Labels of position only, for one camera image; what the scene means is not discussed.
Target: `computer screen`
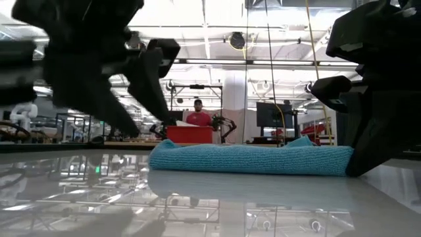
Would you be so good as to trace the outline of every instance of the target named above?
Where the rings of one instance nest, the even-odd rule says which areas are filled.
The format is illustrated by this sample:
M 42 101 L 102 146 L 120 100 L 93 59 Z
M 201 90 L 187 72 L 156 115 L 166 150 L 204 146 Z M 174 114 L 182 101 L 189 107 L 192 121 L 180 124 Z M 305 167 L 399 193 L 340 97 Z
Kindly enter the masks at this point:
M 257 126 L 267 128 L 293 128 L 293 116 L 291 105 L 278 105 L 282 110 L 285 119 L 285 126 L 282 124 L 281 113 L 273 103 L 256 103 L 257 106 Z

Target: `person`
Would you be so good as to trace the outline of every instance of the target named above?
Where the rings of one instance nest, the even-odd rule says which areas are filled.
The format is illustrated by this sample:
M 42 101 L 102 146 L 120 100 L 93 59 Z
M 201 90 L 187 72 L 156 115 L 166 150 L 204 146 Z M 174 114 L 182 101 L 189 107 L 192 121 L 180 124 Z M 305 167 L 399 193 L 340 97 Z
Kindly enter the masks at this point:
M 187 116 L 186 122 L 196 126 L 212 126 L 211 116 L 202 112 L 202 101 L 195 100 L 195 112 Z

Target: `red bin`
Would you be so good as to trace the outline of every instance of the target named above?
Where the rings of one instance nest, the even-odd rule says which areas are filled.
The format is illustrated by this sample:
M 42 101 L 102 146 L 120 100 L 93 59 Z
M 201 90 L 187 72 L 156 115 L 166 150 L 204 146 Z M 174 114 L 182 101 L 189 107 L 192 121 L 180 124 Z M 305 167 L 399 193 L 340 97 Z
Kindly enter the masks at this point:
M 175 143 L 211 144 L 213 129 L 210 126 L 168 126 L 166 136 Z

